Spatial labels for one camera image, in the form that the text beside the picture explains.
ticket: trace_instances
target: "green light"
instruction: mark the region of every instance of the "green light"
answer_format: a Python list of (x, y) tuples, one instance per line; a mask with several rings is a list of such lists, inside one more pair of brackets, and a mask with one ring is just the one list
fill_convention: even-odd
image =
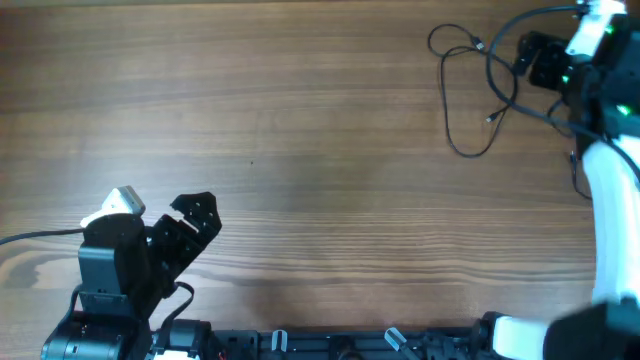
[(620, 111), (620, 113), (624, 116), (629, 116), (631, 115), (631, 108), (626, 106), (626, 105), (618, 105), (616, 106), (616, 108), (618, 109), (618, 111)]

